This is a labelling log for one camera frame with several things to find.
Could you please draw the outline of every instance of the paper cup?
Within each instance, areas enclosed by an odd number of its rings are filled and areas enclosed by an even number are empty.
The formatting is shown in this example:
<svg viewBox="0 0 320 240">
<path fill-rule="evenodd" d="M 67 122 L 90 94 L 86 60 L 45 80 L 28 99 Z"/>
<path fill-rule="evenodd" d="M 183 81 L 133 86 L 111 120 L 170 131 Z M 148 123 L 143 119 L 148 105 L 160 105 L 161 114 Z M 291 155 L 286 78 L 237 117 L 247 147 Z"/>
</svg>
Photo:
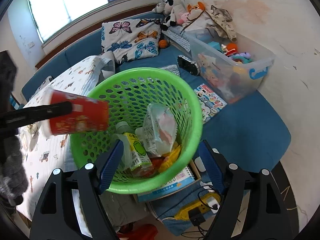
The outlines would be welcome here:
<svg viewBox="0 0 320 240">
<path fill-rule="evenodd" d="M 51 135 L 105 131 L 108 128 L 109 104 L 80 95 L 48 88 L 43 95 L 43 105 L 69 101 L 72 112 L 42 122 L 43 134 Z"/>
</svg>

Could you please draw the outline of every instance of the power strip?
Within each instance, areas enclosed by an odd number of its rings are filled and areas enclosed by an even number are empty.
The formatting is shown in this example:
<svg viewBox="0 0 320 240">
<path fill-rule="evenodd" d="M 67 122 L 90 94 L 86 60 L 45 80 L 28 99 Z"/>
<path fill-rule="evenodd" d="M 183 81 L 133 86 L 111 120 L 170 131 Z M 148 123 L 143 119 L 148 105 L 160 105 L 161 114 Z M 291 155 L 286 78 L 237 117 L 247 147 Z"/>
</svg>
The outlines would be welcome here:
<svg viewBox="0 0 320 240">
<path fill-rule="evenodd" d="M 209 192 L 207 194 L 205 194 L 204 196 L 200 197 L 201 200 L 207 203 L 207 200 L 211 197 L 214 197 L 218 203 L 220 203 L 220 197 L 217 193 L 215 192 Z M 177 212 L 177 214 L 175 214 L 174 219 L 176 220 L 184 220 L 184 221 L 189 221 L 189 214 L 188 212 L 194 208 L 198 207 L 200 212 L 202 214 L 207 213 L 208 211 L 210 211 L 211 209 L 206 207 L 205 205 L 203 205 L 201 203 L 201 201 L 199 199 L 196 199 L 195 201 L 189 203 L 188 205 L 183 206 L 182 208 L 179 209 L 179 211 Z"/>
</svg>

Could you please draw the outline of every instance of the gray cloth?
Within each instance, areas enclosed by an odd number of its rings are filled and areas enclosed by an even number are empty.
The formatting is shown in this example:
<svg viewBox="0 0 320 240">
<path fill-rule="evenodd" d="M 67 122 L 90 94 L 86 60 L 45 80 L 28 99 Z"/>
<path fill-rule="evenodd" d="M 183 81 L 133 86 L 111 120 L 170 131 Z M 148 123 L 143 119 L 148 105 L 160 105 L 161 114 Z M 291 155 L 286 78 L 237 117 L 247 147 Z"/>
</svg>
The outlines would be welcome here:
<svg viewBox="0 0 320 240">
<path fill-rule="evenodd" d="M 132 195 L 105 191 L 100 196 L 100 201 L 116 231 L 120 226 L 138 221 L 150 214 L 146 204 L 136 203 Z"/>
<path fill-rule="evenodd" d="M 14 199 L 28 188 L 26 173 L 22 166 L 19 139 L 16 136 L 4 139 L 4 150 L 8 157 L 1 166 L 2 169 L 0 168 L 0 176 L 2 175 L 4 183 L 4 185 L 0 184 L 0 195 L 6 199 Z"/>
</svg>

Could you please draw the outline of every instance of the blue sofa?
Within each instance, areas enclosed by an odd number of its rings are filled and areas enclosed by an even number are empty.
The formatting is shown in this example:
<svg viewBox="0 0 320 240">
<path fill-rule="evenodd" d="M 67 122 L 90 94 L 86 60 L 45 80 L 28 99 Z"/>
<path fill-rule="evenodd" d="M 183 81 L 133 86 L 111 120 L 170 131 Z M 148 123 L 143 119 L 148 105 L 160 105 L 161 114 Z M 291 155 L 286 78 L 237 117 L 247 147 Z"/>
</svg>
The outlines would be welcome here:
<svg viewBox="0 0 320 240">
<path fill-rule="evenodd" d="M 160 18 L 159 14 L 147 13 L 131 18 Z M 43 80 L 51 75 L 56 78 L 82 59 L 101 53 L 101 30 L 97 30 L 60 52 L 42 66 L 22 88 L 28 101 Z M 122 64 L 117 72 L 136 67 L 161 67 L 176 64 L 183 54 L 174 46 L 160 49 L 159 56 L 134 60 Z M 200 76 L 192 76 L 180 69 L 181 77 L 194 89 L 206 83 Z M 227 105 L 204 125 L 202 139 L 217 148 L 228 162 L 236 163 L 244 170 L 259 172 L 273 169 L 286 152 L 291 135 L 272 106 L 258 92 Z"/>
</svg>

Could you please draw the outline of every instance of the butterfly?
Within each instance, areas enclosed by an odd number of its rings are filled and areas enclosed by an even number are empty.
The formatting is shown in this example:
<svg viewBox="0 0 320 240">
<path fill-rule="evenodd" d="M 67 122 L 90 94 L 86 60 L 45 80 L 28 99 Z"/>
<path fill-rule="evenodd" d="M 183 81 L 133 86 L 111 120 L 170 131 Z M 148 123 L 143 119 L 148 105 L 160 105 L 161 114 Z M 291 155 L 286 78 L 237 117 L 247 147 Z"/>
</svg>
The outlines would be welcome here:
<svg viewBox="0 0 320 240">
<path fill-rule="evenodd" d="M 111 31 L 109 32 L 109 34 L 115 33 L 119 30 L 124 30 L 127 33 L 132 33 L 131 28 L 129 27 L 130 23 L 129 22 L 116 22 Z"/>
<path fill-rule="evenodd" d="M 148 23 L 155 23 L 157 25 L 161 24 L 160 19 L 141 19 L 140 22 L 138 22 L 138 24 L 136 25 L 137 28 L 140 28 L 144 25 L 147 25 Z"/>
<path fill-rule="evenodd" d="M 149 34 L 149 32 L 148 32 L 148 34 L 146 34 L 145 32 L 139 32 L 137 35 L 137 39 L 134 41 L 134 43 L 137 43 L 137 42 L 142 41 L 142 40 L 149 38 L 149 37 L 157 39 L 157 35 L 158 35 L 157 31 L 152 31 L 150 34 Z"/>
<path fill-rule="evenodd" d="M 104 26 L 101 29 L 101 39 L 104 41 Z"/>
<path fill-rule="evenodd" d="M 127 53 L 127 54 L 124 54 L 124 55 L 122 56 L 120 65 L 121 65 L 122 63 L 125 63 L 125 62 L 128 62 L 128 53 Z"/>
<path fill-rule="evenodd" d="M 147 45 L 144 45 L 144 43 L 141 42 L 137 45 L 137 48 L 138 49 L 135 52 L 135 59 L 140 58 L 145 49 L 153 54 L 158 53 L 155 43 L 153 41 L 149 41 Z"/>
<path fill-rule="evenodd" d="M 117 49 L 129 49 L 132 47 L 132 44 L 129 44 L 129 41 L 120 41 L 119 43 L 112 43 L 111 47 L 107 51 L 115 51 Z"/>
</svg>

